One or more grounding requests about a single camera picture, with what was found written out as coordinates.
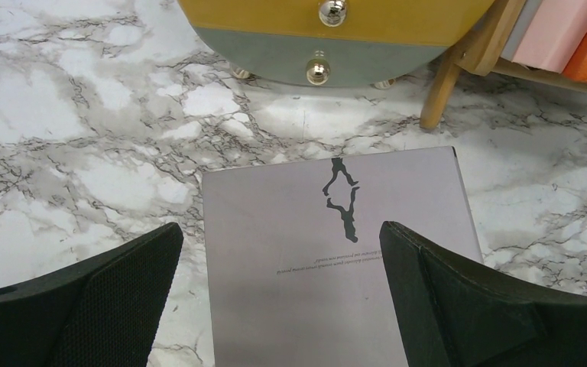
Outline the grey white cover book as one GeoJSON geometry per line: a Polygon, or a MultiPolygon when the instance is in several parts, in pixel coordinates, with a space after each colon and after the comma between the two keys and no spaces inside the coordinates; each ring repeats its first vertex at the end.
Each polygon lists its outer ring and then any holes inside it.
{"type": "Polygon", "coordinates": [[[386,221],[482,260],[453,147],[203,176],[218,366],[405,366],[386,221]]]}

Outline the pink flower cover book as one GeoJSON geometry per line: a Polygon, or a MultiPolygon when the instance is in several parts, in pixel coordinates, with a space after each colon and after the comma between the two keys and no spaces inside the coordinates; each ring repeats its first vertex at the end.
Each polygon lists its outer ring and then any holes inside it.
{"type": "Polygon", "coordinates": [[[518,44],[513,63],[563,72],[587,32],[587,0],[545,0],[518,44]]]}

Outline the wooden book rack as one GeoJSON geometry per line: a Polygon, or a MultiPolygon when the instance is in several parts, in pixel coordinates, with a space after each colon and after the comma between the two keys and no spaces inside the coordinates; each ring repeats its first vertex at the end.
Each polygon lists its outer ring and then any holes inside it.
{"type": "Polygon", "coordinates": [[[449,97],[461,71],[478,76],[499,73],[518,79],[587,93],[587,83],[573,81],[561,74],[523,67],[501,58],[501,52],[511,34],[525,2],[495,1],[482,25],[471,29],[443,55],[433,84],[420,114],[420,127],[435,129],[442,118],[449,97]]]}

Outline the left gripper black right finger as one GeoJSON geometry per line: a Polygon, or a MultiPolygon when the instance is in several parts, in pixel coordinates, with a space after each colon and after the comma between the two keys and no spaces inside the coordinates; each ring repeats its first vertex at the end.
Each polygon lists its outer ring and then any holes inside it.
{"type": "Polygon", "coordinates": [[[411,366],[587,366],[587,296],[532,284],[398,223],[379,234],[411,366]]]}

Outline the cream and orange bread box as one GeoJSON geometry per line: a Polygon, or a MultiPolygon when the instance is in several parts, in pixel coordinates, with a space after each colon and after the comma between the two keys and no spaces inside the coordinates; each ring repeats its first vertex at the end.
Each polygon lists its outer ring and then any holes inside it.
{"type": "Polygon", "coordinates": [[[380,89],[443,54],[488,0],[181,0],[232,74],[298,86],[380,89]]]}

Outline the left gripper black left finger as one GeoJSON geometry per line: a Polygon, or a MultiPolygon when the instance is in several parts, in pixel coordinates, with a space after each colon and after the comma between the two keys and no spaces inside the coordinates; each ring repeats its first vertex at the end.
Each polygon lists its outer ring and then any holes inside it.
{"type": "Polygon", "coordinates": [[[183,245],[170,222],[0,288],[0,366],[144,366],[183,245]]]}

